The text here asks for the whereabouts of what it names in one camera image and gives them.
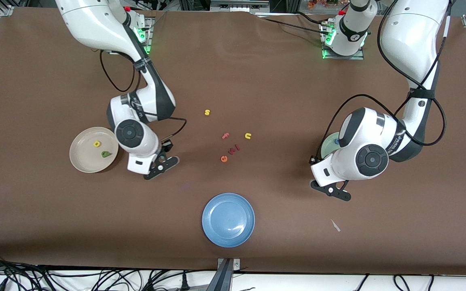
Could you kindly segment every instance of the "circular joint cap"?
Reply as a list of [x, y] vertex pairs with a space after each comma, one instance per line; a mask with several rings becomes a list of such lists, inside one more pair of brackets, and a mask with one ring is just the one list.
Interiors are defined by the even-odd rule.
[[141, 144], [143, 140], [143, 127], [133, 119], [127, 119], [116, 127], [116, 138], [118, 142], [128, 148], [135, 148]]
[[359, 173], [372, 177], [382, 173], [386, 169], [388, 161], [388, 154], [380, 145], [368, 144], [357, 152], [355, 164]]

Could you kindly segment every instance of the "black strap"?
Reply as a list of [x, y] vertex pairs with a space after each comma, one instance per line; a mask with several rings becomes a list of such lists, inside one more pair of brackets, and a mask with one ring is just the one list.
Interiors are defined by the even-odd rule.
[[355, 31], [351, 30], [350, 28], [347, 28], [346, 25], [344, 24], [344, 16], [339, 21], [339, 27], [340, 27], [342, 33], [344, 35], [346, 35], [346, 37], [348, 38], [348, 41], [351, 41], [351, 42], [355, 42], [355, 41], [361, 39], [361, 37], [364, 37], [364, 35], [366, 34], [366, 31], [368, 31], [367, 28], [365, 30], [361, 31], [361, 32], [355, 32]]
[[146, 57], [142, 57], [141, 59], [135, 61], [133, 65], [137, 71], [146, 73], [146, 65], [148, 63], [152, 63], [152, 59], [150, 59], [149, 56], [146, 56]]
[[131, 24], [131, 15], [129, 13], [125, 13], [125, 21], [122, 23], [123, 25], [129, 26]]
[[366, 10], [366, 8], [368, 8], [368, 6], [370, 6], [370, 0], [368, 0], [368, 3], [366, 3], [366, 5], [364, 5], [362, 7], [355, 6], [352, 2], [350, 2], [350, 8], [352, 8], [354, 11], [357, 11], [357, 12], [362, 12], [362, 11]]
[[144, 124], [148, 124], [149, 121], [146, 118], [145, 111], [143, 111], [143, 106], [141, 105], [141, 101], [139, 101], [136, 91], [130, 92], [129, 98], [131, 98], [131, 101], [129, 102], [129, 104], [131, 105], [132, 109], [138, 115], [139, 120], [143, 122]]
[[434, 99], [434, 90], [409, 89], [409, 98]]

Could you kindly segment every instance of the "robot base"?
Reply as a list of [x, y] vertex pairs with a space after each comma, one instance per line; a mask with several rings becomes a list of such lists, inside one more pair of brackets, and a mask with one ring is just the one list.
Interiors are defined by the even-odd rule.
[[353, 54], [353, 55], [338, 55], [336, 54], [329, 46], [324, 42], [321, 43], [322, 53], [324, 59], [364, 59], [364, 54], [362, 53], [362, 48]]
[[327, 40], [330, 40], [333, 34], [335, 34], [335, 19], [334, 18], [329, 18], [328, 21], [324, 21], [321, 24], [319, 24], [320, 31], [328, 32], [328, 35], [322, 34], [321, 35], [321, 50], [322, 50], [322, 55], [324, 59], [364, 59], [364, 55], [362, 53], [362, 48], [359, 48], [359, 50], [354, 53], [353, 55], [339, 55], [338, 53], [335, 53], [331, 47], [327, 46], [326, 42]]

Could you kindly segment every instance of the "wire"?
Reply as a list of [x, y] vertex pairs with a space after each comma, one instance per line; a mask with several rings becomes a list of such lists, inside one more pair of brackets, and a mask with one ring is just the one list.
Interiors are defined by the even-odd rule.
[[409, 289], [409, 286], [407, 285], [407, 282], [405, 281], [404, 277], [402, 275], [395, 275], [393, 276], [393, 283], [395, 284], [395, 286], [397, 287], [397, 289], [399, 289], [400, 291], [405, 291], [404, 289], [400, 288], [400, 286], [398, 285], [398, 283], [396, 283], [396, 278], [400, 278], [402, 280], [402, 282], [404, 282], [404, 285], [405, 285], [405, 288], [407, 289], [407, 291], [411, 291]]
[[299, 28], [301, 30], [312, 31], [312, 32], [317, 32], [317, 33], [321, 33], [321, 34], [328, 34], [328, 32], [326, 32], [326, 31], [313, 30], [312, 28], [307, 28], [307, 27], [303, 27], [303, 26], [299, 26], [299, 25], [285, 23], [285, 22], [281, 22], [281, 21], [278, 21], [278, 20], [272, 20], [272, 19], [267, 19], [267, 18], [264, 18], [264, 19], [267, 20], [267, 21], [270, 21], [270, 22], [276, 22], [276, 23], [283, 24], [283, 25], [286, 25], [286, 26]]
[[[21, 264], [21, 265], [24, 265], [26, 267], [33, 267], [31, 265], [28, 265], [28, 264]], [[30, 281], [30, 284], [32, 287], [35, 286], [35, 288], [39, 291], [42, 291], [42, 288], [41, 288], [41, 285], [38, 283], [38, 282], [35, 282], [23, 269], [20, 269], [18, 268], [15, 263], [12, 263], [12, 262], [7, 262], [5, 260], [2, 260], [0, 259], [0, 266], [3, 266], [5, 267], [6, 270], [10, 270], [12, 271], [11, 273], [7, 273], [5, 272], [5, 275], [7, 276], [7, 278], [13, 282], [15, 282], [17, 285], [18, 285], [18, 289], [21, 290], [21, 287], [24, 288], [24, 286], [19, 282], [19, 280], [17, 279], [17, 274], [21, 275], [21, 276], [24, 276], [25, 278], [27, 278], [29, 281]], [[55, 288], [51, 285], [51, 282], [49, 282], [47, 280], [47, 283], [48, 285], [52, 288], [53, 291], [55, 291]]]
[[[185, 272], [186, 272], [186, 273], [193, 273], [193, 272], [202, 272], [202, 271], [208, 271], [208, 270], [190, 270], [190, 271], [185, 271]], [[144, 286], [144, 288], [141, 289], [141, 291], [146, 291], [146, 290], [149, 289], [149, 288], [153, 288], [155, 284], [158, 284], [158, 283], [161, 282], [161, 281], [167, 280], [168, 278], [172, 278], [172, 277], [175, 277], [175, 276], [181, 276], [181, 275], [183, 275], [183, 272], [179, 272], [179, 273], [176, 273], [176, 274], [172, 274], [172, 275], [170, 275], [170, 276], [166, 276], [166, 277], [164, 277], [164, 278], [161, 278], [161, 279], [159, 279], [159, 280], [153, 282], [152, 284], [148, 284], [148, 283], [147, 283], [147, 284]]]
[[324, 20], [321, 20], [321, 21], [314, 20], [314, 19], [310, 18], [308, 15], [306, 15], [305, 13], [301, 12], [301, 11], [296, 11], [296, 14], [299, 14], [299, 15], [305, 17], [305, 19], [307, 19], [308, 21], [310, 21], [312, 23], [315, 23], [315, 24], [321, 24], [321, 22], [324, 21]]
[[149, 8], [147, 5], [145, 5], [145, 4], [143, 4], [143, 3], [139, 3], [139, 0], [136, 0], [135, 2], [136, 2], [136, 5], [138, 5], [138, 6], [141, 4], [141, 6], [143, 6], [143, 7], [146, 8], [147, 10], [150, 10], [150, 11], [152, 10], [152, 8]]
[[120, 91], [120, 92], [127, 92], [127, 91], [129, 91], [129, 89], [130, 89], [131, 86], [133, 85], [134, 76], [136, 75], [136, 70], [134, 69], [134, 66], [133, 66], [133, 77], [132, 77], [132, 79], [131, 79], [131, 83], [129, 84], [129, 86], [127, 87], [127, 89], [122, 90], [122, 89], [118, 88], [118, 87], [114, 84], [114, 82], [111, 80], [111, 77], [109, 77], [109, 74], [107, 73], [107, 70], [105, 70], [104, 61], [102, 60], [102, 53], [104, 53], [104, 50], [100, 50], [100, 65], [102, 65], [102, 70], [104, 70], [104, 73], [105, 73], [107, 79], [109, 80], [109, 82], [111, 82], [111, 84], [113, 85], [113, 87], [114, 87], [116, 90]]
[[89, 277], [89, 276], [96, 276], [96, 275], [102, 275], [102, 272], [100, 273], [93, 273], [93, 274], [80, 274], [80, 275], [62, 275], [62, 274], [55, 274], [55, 273], [50, 273], [48, 272], [49, 276], [55, 276], [55, 277], [61, 277], [61, 278], [81, 278], [81, 277]]
[[51, 280], [53, 281], [53, 283], [57, 284], [57, 286], [61, 287], [64, 291], [70, 291], [69, 289], [59, 284], [59, 282], [57, 282], [54, 278], [51, 278]]
[[362, 279], [362, 281], [359, 283], [359, 287], [357, 287], [357, 289], [355, 289], [354, 291], [360, 291], [362, 286], [364, 285], [364, 282], [366, 282], [366, 279], [370, 276], [370, 274], [366, 274], [366, 276], [364, 276], [364, 278]]
[[135, 273], [135, 272], [137, 272], [137, 270], [133, 270], [133, 271], [131, 271], [129, 273], [126, 273], [125, 275], [122, 275], [122, 274], [118, 273], [118, 275], [119, 275], [118, 279], [115, 280], [115, 282], [113, 284], [109, 285], [109, 287], [105, 288], [105, 290], [108, 291], [108, 290], [111, 289], [111, 287], [117, 286], [119, 284], [128, 284], [128, 286], [132, 286], [131, 282], [129, 280], [127, 280], [126, 277], [129, 276], [132, 273]]

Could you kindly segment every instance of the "brown tabletop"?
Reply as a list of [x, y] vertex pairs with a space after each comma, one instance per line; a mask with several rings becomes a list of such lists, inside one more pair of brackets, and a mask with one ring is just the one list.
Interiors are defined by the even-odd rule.
[[[296, 16], [278, 19], [314, 27]], [[368, 37], [364, 61], [322, 59], [313, 32], [248, 13], [167, 13], [152, 59], [176, 97], [173, 116], [188, 125], [172, 138], [180, 164], [145, 181], [127, 171], [123, 153], [102, 173], [71, 165], [73, 138], [108, 127], [107, 104], [120, 93], [57, 9], [16, 8], [0, 22], [0, 255], [53, 265], [200, 269], [239, 257], [251, 271], [466, 274], [460, 20], [441, 57], [444, 139], [375, 179], [351, 182], [349, 202], [309, 186], [309, 156], [346, 98], [366, 93], [390, 108], [405, 99], [405, 78], [381, 58], [375, 39]], [[104, 62], [118, 86], [129, 83], [126, 59], [104, 55]], [[356, 99], [332, 131], [361, 106], [377, 109]], [[431, 111], [427, 140], [441, 127]], [[179, 126], [151, 124], [160, 137]], [[230, 156], [234, 144], [241, 150]], [[205, 204], [224, 192], [241, 194], [256, 214], [251, 238], [232, 249], [215, 246], [201, 227]]]

